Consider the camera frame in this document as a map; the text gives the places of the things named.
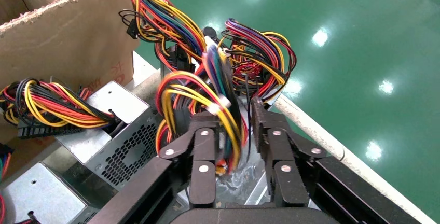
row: orange wire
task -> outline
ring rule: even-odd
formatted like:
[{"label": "orange wire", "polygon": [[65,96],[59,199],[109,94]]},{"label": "orange wire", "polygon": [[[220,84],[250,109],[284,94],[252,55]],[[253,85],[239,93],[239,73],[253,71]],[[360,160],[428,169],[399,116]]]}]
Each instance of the orange wire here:
[{"label": "orange wire", "polygon": [[180,94],[178,94],[178,95],[176,96],[176,99],[174,99],[174,104],[173,104],[173,108],[174,108],[174,109],[176,109],[176,107],[177,107],[177,102],[178,102],[179,98],[180,98]]},{"label": "orange wire", "polygon": [[168,134],[167,134],[167,142],[168,142],[168,144],[171,143],[171,138],[172,138],[171,132],[168,132]]},{"label": "orange wire", "polygon": [[11,157],[12,157],[12,155],[9,154],[9,155],[8,155],[8,158],[6,159],[5,166],[4,166],[4,168],[3,168],[2,178],[5,177],[6,172],[8,171],[9,162],[11,161]]}]

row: blue wire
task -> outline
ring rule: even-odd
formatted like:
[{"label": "blue wire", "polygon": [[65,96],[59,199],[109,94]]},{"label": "blue wire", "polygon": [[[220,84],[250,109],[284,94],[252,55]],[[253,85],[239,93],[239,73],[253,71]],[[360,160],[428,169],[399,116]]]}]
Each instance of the blue wire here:
[{"label": "blue wire", "polygon": [[183,25],[181,25],[177,20],[167,16],[165,13],[161,12],[160,10],[157,10],[156,7],[154,7],[149,1],[143,0],[144,3],[157,15],[161,16],[161,18],[167,22],[167,24],[171,25],[176,30],[180,30],[181,35],[185,35],[187,39],[190,41],[190,45],[195,49],[197,55],[202,55],[202,50],[197,45],[197,41],[194,38],[194,36],[191,34],[191,32],[185,28]]},{"label": "blue wire", "polygon": [[215,45],[209,46],[208,47],[208,54],[209,54],[208,58],[210,58],[212,60],[212,64],[214,66],[214,73],[212,73],[212,74],[213,74],[213,77],[215,76],[217,79],[217,86],[219,89],[217,93],[222,93],[223,95],[226,95],[226,91],[223,86],[223,81],[222,81],[222,77],[221,77],[222,71],[218,67],[218,63],[220,62],[220,56],[218,55],[217,47]]}]

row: ventilation grille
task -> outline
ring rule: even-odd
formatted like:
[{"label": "ventilation grille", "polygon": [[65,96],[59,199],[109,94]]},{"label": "ventilation grille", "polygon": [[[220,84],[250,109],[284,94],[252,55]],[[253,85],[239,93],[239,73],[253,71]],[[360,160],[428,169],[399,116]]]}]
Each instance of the ventilation grille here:
[{"label": "ventilation grille", "polygon": [[86,224],[86,223],[88,223],[95,215],[96,215],[97,213],[96,212],[94,212],[93,214],[91,214],[89,217],[87,217],[87,219],[85,219],[84,221],[82,221],[82,222],[78,222],[78,224]]},{"label": "ventilation grille", "polygon": [[[137,132],[131,135],[131,138],[124,141],[120,148],[115,150],[115,153],[108,157],[105,161],[108,165],[104,168],[102,176],[108,181],[118,186],[123,181],[130,180],[131,176],[135,174],[138,169],[156,155],[156,148],[154,140],[156,137],[156,127],[154,124],[144,126],[142,125]],[[136,159],[132,164],[125,164],[124,158],[130,149],[135,146],[143,144],[145,147],[142,155]]]}]

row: computer power supply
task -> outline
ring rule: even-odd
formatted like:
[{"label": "computer power supply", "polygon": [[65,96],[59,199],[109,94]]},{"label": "computer power supply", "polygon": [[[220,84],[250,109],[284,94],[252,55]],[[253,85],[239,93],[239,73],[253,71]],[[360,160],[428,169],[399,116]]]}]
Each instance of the computer power supply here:
[{"label": "computer power supply", "polygon": [[86,224],[101,207],[42,163],[14,180],[2,195],[4,223],[21,223],[33,215],[40,223]]},{"label": "computer power supply", "polygon": [[148,104],[114,81],[87,102],[109,111],[127,124],[113,138],[101,129],[57,136],[56,139],[85,167],[120,190],[152,157],[156,156],[156,117]]}]

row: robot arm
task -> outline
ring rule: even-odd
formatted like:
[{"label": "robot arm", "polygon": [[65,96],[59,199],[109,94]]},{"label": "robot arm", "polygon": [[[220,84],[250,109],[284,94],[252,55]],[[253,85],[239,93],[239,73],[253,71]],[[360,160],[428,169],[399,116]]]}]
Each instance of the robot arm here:
[{"label": "robot arm", "polygon": [[[271,202],[214,208],[219,122],[193,116],[188,131],[161,149],[90,224],[156,223],[190,181],[190,210],[171,223],[418,223],[319,145],[293,132],[284,115],[252,99],[257,151]],[[320,209],[308,208],[312,200]]]}]

